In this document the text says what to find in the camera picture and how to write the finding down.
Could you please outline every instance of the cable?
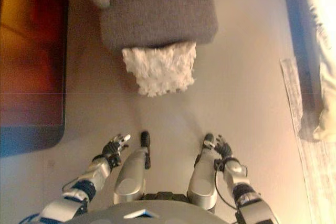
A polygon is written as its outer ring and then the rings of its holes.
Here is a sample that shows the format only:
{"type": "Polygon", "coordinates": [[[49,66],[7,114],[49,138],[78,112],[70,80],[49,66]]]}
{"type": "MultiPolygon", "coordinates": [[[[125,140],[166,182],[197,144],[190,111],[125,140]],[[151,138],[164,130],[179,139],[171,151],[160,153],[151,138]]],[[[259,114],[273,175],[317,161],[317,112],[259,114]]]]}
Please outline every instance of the cable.
{"type": "Polygon", "coordinates": [[[217,187],[217,173],[218,173],[218,169],[219,167],[217,166],[217,169],[216,169],[216,173],[215,173],[215,187],[216,187],[216,190],[217,190],[217,193],[219,195],[219,197],[222,199],[222,201],[227,204],[229,207],[231,207],[233,210],[237,210],[237,208],[235,208],[234,206],[232,206],[230,203],[228,203],[222,196],[221,194],[219,193],[218,191],[218,187],[217,187]]]}
{"type": "Polygon", "coordinates": [[[77,178],[74,178],[72,181],[70,181],[70,182],[68,182],[68,183],[66,183],[65,185],[63,185],[63,187],[62,187],[62,193],[64,193],[64,188],[66,188],[68,185],[70,185],[71,183],[73,183],[73,182],[75,182],[76,180],[78,179],[78,177],[77,178]]]}
{"type": "Polygon", "coordinates": [[[20,221],[19,224],[29,223],[32,219],[34,219],[38,215],[39,214],[29,215],[28,217],[26,217],[22,221],[20,221]]]}

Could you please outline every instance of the white blanket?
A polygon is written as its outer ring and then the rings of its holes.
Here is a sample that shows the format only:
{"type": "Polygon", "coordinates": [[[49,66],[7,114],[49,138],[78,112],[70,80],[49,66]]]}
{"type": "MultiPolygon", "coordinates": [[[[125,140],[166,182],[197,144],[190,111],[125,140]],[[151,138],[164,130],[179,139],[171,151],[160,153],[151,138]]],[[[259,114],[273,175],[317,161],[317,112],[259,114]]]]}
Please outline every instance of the white blanket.
{"type": "Polygon", "coordinates": [[[126,70],[135,75],[139,94],[154,97],[185,91],[195,81],[192,77],[195,46],[195,42],[181,42],[158,49],[124,48],[126,70]]]}
{"type": "Polygon", "coordinates": [[[336,142],[336,0],[307,0],[320,47],[323,111],[314,138],[336,142]]]}

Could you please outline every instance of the bed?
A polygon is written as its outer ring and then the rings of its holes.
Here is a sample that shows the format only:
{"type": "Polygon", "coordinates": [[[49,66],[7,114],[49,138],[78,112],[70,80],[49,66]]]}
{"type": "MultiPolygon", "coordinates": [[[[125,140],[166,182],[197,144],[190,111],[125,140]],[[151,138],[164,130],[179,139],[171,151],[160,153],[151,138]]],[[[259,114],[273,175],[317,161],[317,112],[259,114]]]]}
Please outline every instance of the bed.
{"type": "Polygon", "coordinates": [[[336,142],[336,0],[298,0],[319,116],[316,140],[336,142]]]}

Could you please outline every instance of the rug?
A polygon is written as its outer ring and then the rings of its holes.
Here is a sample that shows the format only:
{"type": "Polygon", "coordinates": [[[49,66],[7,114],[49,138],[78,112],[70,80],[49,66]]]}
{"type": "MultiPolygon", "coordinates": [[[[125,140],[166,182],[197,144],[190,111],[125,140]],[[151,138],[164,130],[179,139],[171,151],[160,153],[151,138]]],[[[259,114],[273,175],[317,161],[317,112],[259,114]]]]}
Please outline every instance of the rug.
{"type": "Polygon", "coordinates": [[[313,138],[316,112],[304,103],[295,59],[280,61],[313,224],[336,223],[336,143],[313,138]]]}

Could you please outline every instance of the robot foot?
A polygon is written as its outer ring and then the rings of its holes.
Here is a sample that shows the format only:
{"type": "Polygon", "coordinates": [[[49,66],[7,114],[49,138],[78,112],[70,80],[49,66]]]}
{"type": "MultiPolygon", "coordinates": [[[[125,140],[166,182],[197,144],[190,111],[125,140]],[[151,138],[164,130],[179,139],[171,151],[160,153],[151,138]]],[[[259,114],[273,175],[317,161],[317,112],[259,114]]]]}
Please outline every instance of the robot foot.
{"type": "Polygon", "coordinates": [[[148,153],[146,153],[146,162],[145,162],[145,169],[148,170],[151,168],[151,152],[150,152],[150,145],[151,145],[151,137],[148,131],[141,132],[140,137],[141,147],[147,147],[148,153]]]}

